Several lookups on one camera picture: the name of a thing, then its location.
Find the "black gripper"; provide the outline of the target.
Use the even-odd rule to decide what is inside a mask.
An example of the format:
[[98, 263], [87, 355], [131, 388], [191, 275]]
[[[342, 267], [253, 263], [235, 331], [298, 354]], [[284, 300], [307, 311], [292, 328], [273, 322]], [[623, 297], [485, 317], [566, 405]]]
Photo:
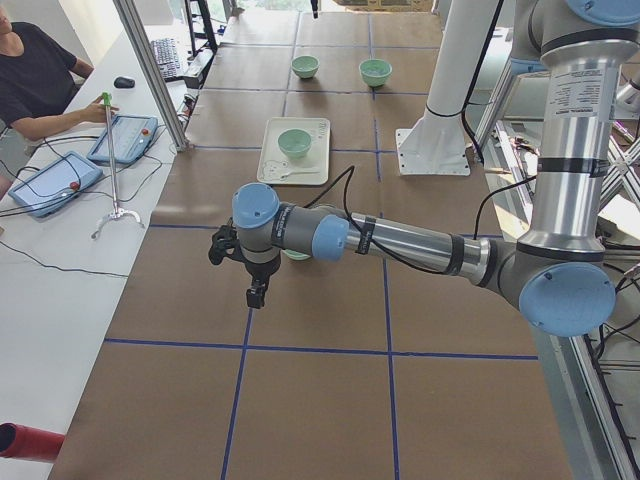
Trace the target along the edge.
[[261, 309], [265, 306], [270, 278], [279, 268], [279, 259], [271, 259], [266, 263], [245, 262], [245, 269], [252, 278], [252, 283], [246, 290], [246, 302], [249, 308]]

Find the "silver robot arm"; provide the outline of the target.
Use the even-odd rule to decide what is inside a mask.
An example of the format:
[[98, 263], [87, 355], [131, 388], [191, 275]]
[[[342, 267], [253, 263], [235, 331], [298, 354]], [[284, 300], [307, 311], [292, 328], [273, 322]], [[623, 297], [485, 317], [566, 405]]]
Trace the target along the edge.
[[252, 277], [250, 306], [263, 305], [283, 250], [336, 261], [349, 249], [464, 277], [555, 336], [580, 336], [608, 320], [616, 293], [595, 231], [619, 69], [639, 47], [639, 5], [521, 1], [514, 27], [513, 64], [540, 61], [550, 75], [528, 230], [514, 242], [468, 239], [285, 203], [270, 186], [250, 183], [234, 194], [230, 223], [232, 256]]

